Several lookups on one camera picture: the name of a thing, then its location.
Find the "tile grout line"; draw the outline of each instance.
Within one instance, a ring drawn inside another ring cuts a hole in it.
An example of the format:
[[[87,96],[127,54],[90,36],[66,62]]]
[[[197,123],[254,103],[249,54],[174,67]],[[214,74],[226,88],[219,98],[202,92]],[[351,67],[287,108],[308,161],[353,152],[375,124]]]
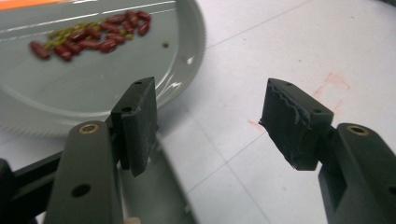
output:
[[[255,138],[253,141],[251,141],[249,144],[247,144],[247,146],[243,147],[242,150],[240,150],[238,153],[236,153],[234,156],[232,156],[229,160],[226,161],[226,163],[232,161],[235,157],[237,157],[239,154],[241,154],[243,151],[245,151],[245,149],[247,149],[248,147],[250,147],[251,144],[253,144],[254,142],[256,142],[260,137],[262,137],[263,135],[265,135],[266,133],[268,133],[267,131],[261,133],[257,138]]]
[[[195,190],[198,186],[200,186],[201,184],[203,184],[210,176],[212,176],[213,174],[215,174],[219,169],[221,169],[223,166],[227,165],[227,163],[224,162],[224,164],[222,164],[221,166],[219,166],[215,171],[213,171],[210,175],[208,175],[207,177],[205,177],[203,180],[201,180],[198,184],[194,185],[194,187],[192,187],[190,190],[187,191],[187,194],[189,194],[190,192],[192,192],[193,190]]]
[[[187,105],[184,103],[183,100],[181,100],[181,103],[184,105],[184,107],[188,108]],[[223,157],[223,155],[219,152],[219,149],[215,146],[215,144],[213,143],[212,139],[209,137],[209,135],[205,132],[205,130],[202,128],[201,123],[195,118],[195,116],[190,112],[189,108],[188,108],[188,113],[190,115],[190,117],[192,118],[192,120],[197,124],[197,126],[199,127],[199,129],[201,130],[201,132],[204,134],[205,138],[207,139],[207,141],[210,143],[210,145],[215,149],[215,151],[218,153],[218,155],[221,157],[221,159],[223,160],[224,164],[227,162],[227,160]]]
[[[270,18],[270,19],[268,19],[268,20],[266,20],[266,21],[262,21],[262,22],[260,22],[260,23],[258,23],[258,24],[256,24],[256,25],[253,25],[252,27],[247,28],[247,29],[244,30],[244,31],[241,31],[241,32],[239,32],[239,33],[236,34],[236,35],[232,35],[232,36],[230,36],[230,37],[228,37],[228,38],[226,38],[226,39],[223,39],[223,40],[221,40],[219,43],[216,43],[216,44],[214,44],[214,45],[208,46],[206,49],[210,49],[210,48],[212,48],[212,47],[215,47],[216,45],[222,44],[222,43],[224,43],[224,42],[226,42],[226,41],[228,41],[228,40],[230,40],[230,39],[233,39],[234,37],[239,36],[239,35],[243,34],[244,32],[247,32],[247,31],[249,31],[249,30],[253,30],[254,28],[259,27],[259,26],[261,26],[261,25],[267,23],[268,21],[272,21],[272,20],[274,20],[274,19],[276,19],[276,18],[278,18],[278,17],[280,17],[280,16],[283,16],[283,15],[289,13],[289,12],[293,11],[294,9],[297,9],[297,8],[299,8],[299,7],[302,7],[302,6],[308,4],[308,3],[312,2],[312,1],[314,1],[314,0],[308,0],[308,1],[306,1],[306,2],[303,2],[302,4],[300,4],[300,5],[296,6],[296,7],[292,7],[292,8],[290,8],[290,9],[284,11],[284,12],[281,12],[280,14],[275,15],[274,17],[272,17],[272,18]]]
[[[260,208],[259,204],[256,202],[256,200],[254,200],[253,196],[250,194],[250,192],[248,191],[248,189],[245,187],[245,185],[242,183],[242,181],[239,179],[239,177],[236,175],[236,173],[233,171],[233,168],[229,165],[229,163],[227,162],[226,165],[228,166],[228,168],[231,170],[231,172],[233,173],[233,176],[235,176],[236,180],[238,181],[238,183],[242,186],[242,188],[244,189],[245,193],[248,195],[248,197],[250,198],[251,201],[253,201],[253,203],[257,206],[257,208],[259,209],[259,211],[262,213],[262,215],[264,216],[264,218],[271,224],[271,220],[270,218],[268,218],[267,215],[265,215],[264,211],[262,211],[262,209]]]

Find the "gray plate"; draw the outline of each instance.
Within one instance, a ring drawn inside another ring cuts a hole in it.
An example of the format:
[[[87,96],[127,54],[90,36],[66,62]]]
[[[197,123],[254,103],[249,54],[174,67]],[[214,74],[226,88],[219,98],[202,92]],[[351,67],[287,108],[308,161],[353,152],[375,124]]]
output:
[[[37,59],[28,48],[55,29],[128,8],[152,15],[150,31],[111,53],[85,50],[65,63],[56,55]],[[21,133],[66,135],[83,121],[104,120],[143,77],[155,77],[161,107],[192,82],[205,51],[205,25],[193,0],[74,1],[1,11],[0,21],[0,125]]]

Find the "red bean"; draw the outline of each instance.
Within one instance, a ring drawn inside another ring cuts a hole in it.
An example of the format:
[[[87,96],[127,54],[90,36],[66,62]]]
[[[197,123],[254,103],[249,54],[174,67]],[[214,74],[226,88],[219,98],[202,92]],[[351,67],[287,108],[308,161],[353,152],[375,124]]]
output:
[[[151,21],[151,16],[145,11],[137,11],[136,16],[142,21]]]
[[[123,44],[125,42],[125,37],[119,34],[108,34],[106,35],[106,39],[113,39],[117,44]]]
[[[99,50],[102,51],[103,53],[108,53],[114,50],[116,46],[117,46],[117,42],[114,39],[107,39],[99,45]]]
[[[123,21],[122,27],[125,29],[126,33],[128,33],[128,34],[134,33],[134,27],[132,27],[132,25],[129,21]]]
[[[149,31],[149,22],[144,21],[139,24],[139,27],[137,28],[137,33],[139,35],[145,35]]]
[[[99,49],[99,41],[97,40],[80,40],[77,44],[83,49]]]
[[[121,24],[125,20],[126,20],[125,14],[113,15],[106,18],[106,22],[113,24]]]
[[[92,36],[93,39],[100,39],[101,34],[99,31],[95,31],[95,29],[93,29],[92,27],[87,27],[87,29],[85,29],[85,33],[87,33],[87,35]]]
[[[40,59],[48,59],[50,57],[50,52],[44,48],[44,45],[38,41],[31,41],[30,48],[32,52]]]
[[[131,23],[132,28],[136,28],[137,24],[139,23],[139,18],[132,10],[125,11],[126,20]]]
[[[83,38],[85,38],[87,36],[88,36],[88,34],[87,34],[87,32],[85,32],[85,30],[77,31],[77,32],[74,32],[73,34],[71,34],[70,36],[68,36],[67,39],[76,42],[76,41],[82,40]]]
[[[74,42],[71,42],[70,40],[66,40],[62,43],[67,49],[70,50],[73,54],[79,54],[82,51],[82,47],[80,45],[77,45]]]
[[[102,22],[99,24],[99,26],[100,26],[100,28],[102,28],[102,30],[106,30],[110,33],[118,34],[120,32],[120,29],[118,26],[113,25],[108,22]]]
[[[63,45],[59,45],[56,46],[55,48],[53,48],[53,51],[59,56],[61,57],[63,60],[69,62],[70,60],[72,60],[73,54],[72,52],[70,52],[69,49],[67,49],[65,46]]]

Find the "white table surface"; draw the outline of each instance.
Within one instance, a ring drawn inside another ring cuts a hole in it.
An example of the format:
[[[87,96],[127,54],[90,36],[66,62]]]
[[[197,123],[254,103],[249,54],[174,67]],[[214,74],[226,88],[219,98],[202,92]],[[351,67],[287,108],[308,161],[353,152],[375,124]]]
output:
[[[297,172],[263,127],[269,77],[294,83],[396,151],[396,7],[376,0],[197,0],[207,46],[191,85],[159,111],[165,151],[203,224],[327,223],[315,172]],[[64,139],[0,131],[18,169]]]

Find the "black metal bracket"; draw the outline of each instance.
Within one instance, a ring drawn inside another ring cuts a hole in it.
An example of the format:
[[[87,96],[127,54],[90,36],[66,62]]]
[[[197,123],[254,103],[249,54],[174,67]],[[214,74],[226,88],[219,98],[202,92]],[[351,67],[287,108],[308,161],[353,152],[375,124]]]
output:
[[[117,164],[134,176],[157,146],[153,77],[133,83],[106,122],[74,127],[63,152],[12,172],[0,159],[0,223],[122,223]]]
[[[333,112],[295,85],[269,78],[260,124],[297,170],[313,171],[331,224],[396,223],[396,157],[373,130],[331,126]]]

